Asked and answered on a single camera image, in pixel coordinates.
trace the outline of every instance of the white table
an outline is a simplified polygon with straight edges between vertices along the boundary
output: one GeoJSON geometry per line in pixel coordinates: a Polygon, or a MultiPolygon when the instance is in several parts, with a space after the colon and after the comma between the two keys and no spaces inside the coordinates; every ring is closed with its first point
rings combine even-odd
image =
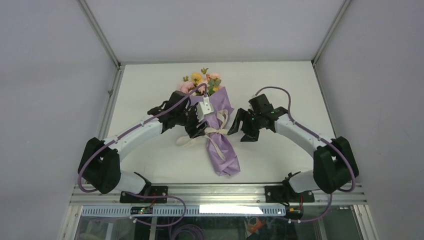
{"type": "MultiPolygon", "coordinates": [[[[247,109],[248,100],[261,87],[278,86],[292,96],[292,113],[304,125],[334,136],[330,119],[309,61],[225,62],[126,65],[114,108],[109,136],[139,121],[148,110],[168,100],[183,76],[209,68],[221,74],[231,106],[247,109]]],[[[264,93],[274,107],[287,108],[287,96],[280,90],[264,93]]],[[[138,172],[152,183],[266,183],[280,182],[290,172],[309,170],[312,158],[289,139],[263,129],[258,142],[240,142],[242,132],[228,137],[240,163],[241,172],[218,176],[206,152],[206,142],[177,147],[186,135],[176,126],[130,153],[121,169],[138,172]]]]}

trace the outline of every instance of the purple wrapping paper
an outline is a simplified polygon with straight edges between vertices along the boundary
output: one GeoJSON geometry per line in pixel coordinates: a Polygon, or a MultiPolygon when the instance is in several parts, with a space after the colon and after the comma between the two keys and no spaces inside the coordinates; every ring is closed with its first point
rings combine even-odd
{"type": "MultiPolygon", "coordinates": [[[[198,102],[203,101],[202,96],[191,96],[191,105],[194,105],[198,102]]],[[[210,128],[220,129],[222,122],[217,119],[217,111],[227,110],[228,118],[230,118],[231,113],[234,108],[231,107],[230,100],[227,95],[227,90],[225,87],[221,88],[214,94],[209,97],[209,102],[213,107],[213,114],[206,115],[204,121],[209,124],[210,128]]],[[[240,172],[239,159],[237,158],[236,152],[234,152],[233,147],[228,141],[225,135],[220,133],[209,133],[208,136],[213,139],[213,141],[218,145],[218,148],[221,150],[222,154],[225,156],[226,160],[222,160],[218,155],[217,150],[210,140],[207,141],[206,149],[209,154],[210,161],[212,162],[213,169],[216,174],[219,176],[222,175],[234,175],[240,172]]]]}

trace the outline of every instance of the cream ribbon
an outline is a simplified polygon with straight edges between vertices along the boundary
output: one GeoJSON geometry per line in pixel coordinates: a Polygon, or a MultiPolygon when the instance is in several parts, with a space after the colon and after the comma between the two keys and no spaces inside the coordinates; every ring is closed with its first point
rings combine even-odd
{"type": "MultiPolygon", "coordinates": [[[[212,138],[210,138],[208,136],[208,134],[217,133],[217,134],[227,135],[228,130],[224,129],[224,126],[227,124],[227,121],[228,121],[228,118],[229,118],[228,110],[224,109],[224,110],[217,111],[216,112],[216,118],[222,122],[221,125],[219,126],[219,129],[215,129],[213,127],[207,127],[204,130],[205,135],[203,137],[210,140],[212,145],[215,147],[215,150],[218,153],[219,157],[222,160],[225,161],[226,158],[225,158],[224,154],[221,152],[217,143],[214,140],[212,140],[212,138]]],[[[182,137],[178,138],[175,143],[178,147],[190,147],[190,146],[193,146],[194,144],[198,143],[199,142],[198,139],[200,139],[200,137],[190,138],[189,136],[182,136],[182,137]]]]}

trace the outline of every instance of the black mounting plate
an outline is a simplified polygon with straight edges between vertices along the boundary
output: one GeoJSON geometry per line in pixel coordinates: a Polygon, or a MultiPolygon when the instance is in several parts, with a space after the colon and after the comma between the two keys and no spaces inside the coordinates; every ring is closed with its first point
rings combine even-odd
{"type": "MultiPolygon", "coordinates": [[[[283,191],[284,187],[282,185],[265,186],[265,201],[267,203],[278,203],[279,201],[283,202],[281,199],[283,191]]],[[[315,202],[314,193],[312,191],[304,191],[298,194],[292,194],[288,202],[300,203],[301,197],[303,198],[303,203],[315,202]]]]}
{"type": "MultiPolygon", "coordinates": [[[[150,196],[153,196],[154,194],[156,196],[163,196],[163,193],[165,195],[168,195],[168,187],[167,186],[151,186],[150,189],[150,196]]],[[[121,204],[150,204],[152,203],[154,199],[152,198],[140,198],[136,196],[132,196],[129,194],[125,194],[125,192],[121,192],[119,202],[121,204]]],[[[166,197],[164,198],[156,198],[155,203],[157,204],[166,204],[168,199],[166,197]]]]}

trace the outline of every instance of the glass panel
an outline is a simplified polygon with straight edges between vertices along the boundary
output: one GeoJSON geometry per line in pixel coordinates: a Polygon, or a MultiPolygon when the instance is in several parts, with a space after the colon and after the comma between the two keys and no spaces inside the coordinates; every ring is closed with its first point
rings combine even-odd
{"type": "MultiPolygon", "coordinates": [[[[302,219],[320,215],[324,206],[303,206],[302,219]]],[[[152,217],[139,217],[151,223],[152,217]]],[[[157,217],[168,224],[177,217],[157,217]]],[[[356,220],[348,207],[332,207],[321,220],[288,221],[273,216],[193,216],[184,217],[172,227],[151,227],[133,223],[128,217],[81,217],[77,240],[360,240],[356,220]]]]}

